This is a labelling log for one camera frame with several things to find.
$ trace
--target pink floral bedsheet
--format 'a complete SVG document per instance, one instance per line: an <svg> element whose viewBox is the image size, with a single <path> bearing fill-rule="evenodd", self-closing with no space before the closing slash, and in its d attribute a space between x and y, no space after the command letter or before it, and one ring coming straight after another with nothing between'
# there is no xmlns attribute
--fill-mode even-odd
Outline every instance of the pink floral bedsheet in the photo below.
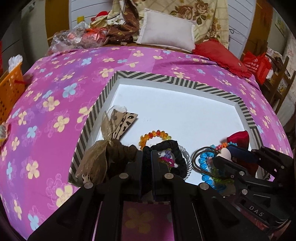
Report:
<svg viewBox="0 0 296 241"><path fill-rule="evenodd" d="M286 135L254 78L240 79L207 58L146 47L102 47L39 59L31 85L15 104L12 131L0 156L0 194L11 225L24 237L77 188L71 159L89 111L117 70L177 76L240 96L265 146L292 155ZM123 241L173 240L169 206L126 203Z"/></svg>

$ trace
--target red ruffled pillow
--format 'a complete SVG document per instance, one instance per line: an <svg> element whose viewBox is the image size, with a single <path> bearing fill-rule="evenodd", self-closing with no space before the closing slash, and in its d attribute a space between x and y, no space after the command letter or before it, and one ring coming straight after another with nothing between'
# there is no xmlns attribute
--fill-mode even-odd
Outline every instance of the red ruffled pillow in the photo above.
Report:
<svg viewBox="0 0 296 241"><path fill-rule="evenodd" d="M236 74L240 78L250 78L252 74L247 67L226 49L218 40L210 39L201 44L196 44L193 54L201 55L215 61L220 67Z"/></svg>

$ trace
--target basket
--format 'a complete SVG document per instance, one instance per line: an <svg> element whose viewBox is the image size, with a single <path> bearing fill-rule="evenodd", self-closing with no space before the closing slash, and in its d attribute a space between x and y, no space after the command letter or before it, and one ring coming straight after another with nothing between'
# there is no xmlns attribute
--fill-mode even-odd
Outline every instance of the basket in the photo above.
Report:
<svg viewBox="0 0 296 241"><path fill-rule="evenodd" d="M0 124L6 121L10 111L25 91L20 63L10 73L6 71L0 78Z"/></svg>

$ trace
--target beige organza bow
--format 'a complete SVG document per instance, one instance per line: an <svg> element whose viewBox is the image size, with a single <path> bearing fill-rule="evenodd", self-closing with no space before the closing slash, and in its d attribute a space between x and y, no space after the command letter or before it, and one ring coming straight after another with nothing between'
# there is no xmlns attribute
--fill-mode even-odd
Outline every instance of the beige organza bow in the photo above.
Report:
<svg viewBox="0 0 296 241"><path fill-rule="evenodd" d="M85 151L81 163L76 171L76 177L83 177L84 180L94 184L100 184L106 176L108 163L106 159L107 145L112 143L112 134L119 126L126 112L113 109L110 118L106 111L103 113L101 132L103 140L97 141L91 148Z"/></svg>

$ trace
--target black and white striped border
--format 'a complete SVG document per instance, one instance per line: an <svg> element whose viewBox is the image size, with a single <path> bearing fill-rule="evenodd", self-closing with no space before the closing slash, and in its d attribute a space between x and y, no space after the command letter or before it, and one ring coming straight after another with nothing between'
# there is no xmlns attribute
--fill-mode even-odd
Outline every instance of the black and white striped border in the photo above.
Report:
<svg viewBox="0 0 296 241"><path fill-rule="evenodd" d="M134 71L117 71L109 80L109 82L106 84L105 88L103 89L102 93L99 95L97 101L94 103L92 110L89 113L89 116L87 117L86 123L81 131L80 137L78 139L75 152L72 158L69 175L68 175L68 182L72 183L76 186L82 186L82 180L77 180L75 173L76 170L82 160L82 157L84 155L84 151L87 145L87 141L89 139L92 127L96 121L96 118L105 103L111 89L113 88L115 82L117 79L120 78L129 78L129 79L140 79L140 80L151 80L155 82L162 82L167 84L174 84L179 85L191 89L196 89L200 91L204 91L210 94L214 94L220 97L223 97L227 100L236 102L240 109L242 110L242 113L244 114L244 117L247 121L247 124L249 128L251 129L252 135L254 137L254 140L256 141L257 149L259 149L261 146L263 146L262 139L260 137L259 131L257 129L257 126L246 107L243 100L229 92L217 89L215 87L211 87L199 82L191 81L191 80L185 80L177 77L167 76L167 75L161 75L161 74L152 74L152 73L142 73L142 72L134 72Z"/></svg>

